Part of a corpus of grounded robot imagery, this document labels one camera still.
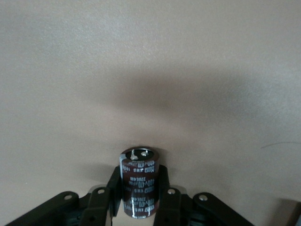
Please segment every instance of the black object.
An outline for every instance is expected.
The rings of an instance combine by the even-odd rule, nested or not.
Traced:
[[[159,207],[159,153],[151,147],[132,147],[119,157],[124,212],[147,218]]]
[[[159,199],[154,226],[254,226],[210,193],[193,198],[170,188],[167,168],[159,167]],[[63,192],[6,226],[111,226],[122,198],[119,166],[106,187],[79,199]]]

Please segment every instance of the cylindrical component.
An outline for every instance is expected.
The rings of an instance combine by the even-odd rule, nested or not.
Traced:
[[[150,147],[133,147],[120,155],[124,212],[137,219],[158,208],[159,154]]]

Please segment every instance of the electrolytic capacitor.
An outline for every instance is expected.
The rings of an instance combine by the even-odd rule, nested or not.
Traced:
[[[120,155],[124,212],[146,218],[158,208],[159,154],[150,147],[133,147]]]

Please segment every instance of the capacitor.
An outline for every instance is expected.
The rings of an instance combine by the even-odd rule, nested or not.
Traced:
[[[120,155],[124,212],[137,219],[158,209],[159,153],[151,147],[133,147]]]

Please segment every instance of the beige wall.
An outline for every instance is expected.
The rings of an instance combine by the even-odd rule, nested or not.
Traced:
[[[299,0],[1,0],[0,225],[106,183],[133,145],[162,148],[189,195],[285,225],[300,62]]]

